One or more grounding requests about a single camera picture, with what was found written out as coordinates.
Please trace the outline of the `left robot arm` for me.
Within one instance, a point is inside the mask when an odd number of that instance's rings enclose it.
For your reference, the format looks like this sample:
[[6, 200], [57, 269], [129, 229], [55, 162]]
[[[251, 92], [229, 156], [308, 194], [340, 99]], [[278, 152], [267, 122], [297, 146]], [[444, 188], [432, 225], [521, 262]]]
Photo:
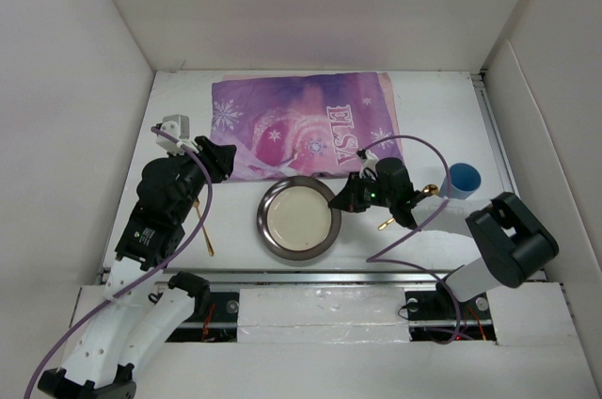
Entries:
[[40, 366], [31, 389], [52, 398], [132, 398], [136, 380], [173, 331], [212, 313], [208, 280], [179, 272], [156, 294], [154, 277], [193, 241], [183, 223], [199, 194], [211, 194], [231, 175], [236, 148], [205, 136], [189, 141], [160, 132], [157, 139], [168, 155], [142, 171], [103, 302], [72, 326], [84, 332], [71, 354], [57, 368]]

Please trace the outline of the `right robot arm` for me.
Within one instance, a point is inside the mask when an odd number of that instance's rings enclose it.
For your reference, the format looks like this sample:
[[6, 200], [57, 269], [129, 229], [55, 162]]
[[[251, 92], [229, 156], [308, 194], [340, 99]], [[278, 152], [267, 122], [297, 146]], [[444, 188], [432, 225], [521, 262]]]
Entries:
[[373, 206], [388, 209], [394, 222], [412, 235], [427, 230], [472, 238], [480, 257], [451, 273], [435, 294], [437, 311], [448, 318], [465, 311], [477, 295], [500, 286], [519, 287], [560, 251], [517, 195], [503, 192], [482, 201], [419, 191], [399, 158], [364, 162], [329, 201], [330, 208], [355, 214]]

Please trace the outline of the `gold fork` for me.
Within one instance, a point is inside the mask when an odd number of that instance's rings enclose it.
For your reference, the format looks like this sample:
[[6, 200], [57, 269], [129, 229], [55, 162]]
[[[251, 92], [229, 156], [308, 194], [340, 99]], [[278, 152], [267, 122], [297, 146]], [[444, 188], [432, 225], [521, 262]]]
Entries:
[[[200, 221], [201, 218], [202, 218], [202, 213], [200, 211], [200, 202], [199, 202], [198, 199], [194, 202], [193, 206], [194, 206], [194, 209], [196, 210], [196, 213], [197, 213], [197, 216], [198, 216], [198, 220]], [[210, 257], [213, 257], [215, 255], [214, 247], [213, 247], [213, 244], [211, 242], [209, 234], [207, 233], [207, 230], [206, 230], [206, 228], [205, 228], [204, 225], [201, 226], [201, 230], [202, 230], [202, 233], [203, 233], [203, 237], [204, 237], [204, 241], [205, 241], [205, 244], [206, 244], [206, 248], [208, 250], [208, 254], [209, 254]]]

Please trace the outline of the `steel plate with cream centre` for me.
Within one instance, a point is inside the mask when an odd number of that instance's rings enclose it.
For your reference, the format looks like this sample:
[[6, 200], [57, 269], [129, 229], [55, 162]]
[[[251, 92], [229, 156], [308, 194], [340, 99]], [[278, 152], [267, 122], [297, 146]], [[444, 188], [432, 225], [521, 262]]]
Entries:
[[287, 262], [309, 262], [324, 255], [341, 230], [341, 211], [323, 182], [295, 176], [273, 184], [256, 214], [259, 237], [269, 252]]

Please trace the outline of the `purple Elsa cloth placemat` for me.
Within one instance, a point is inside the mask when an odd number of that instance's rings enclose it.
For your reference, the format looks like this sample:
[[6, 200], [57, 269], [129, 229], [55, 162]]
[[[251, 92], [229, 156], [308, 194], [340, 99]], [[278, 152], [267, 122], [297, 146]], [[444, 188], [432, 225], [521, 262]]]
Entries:
[[234, 181], [344, 177], [359, 170], [360, 149], [403, 152], [385, 73], [232, 76], [213, 84], [212, 105], [212, 141], [237, 148]]

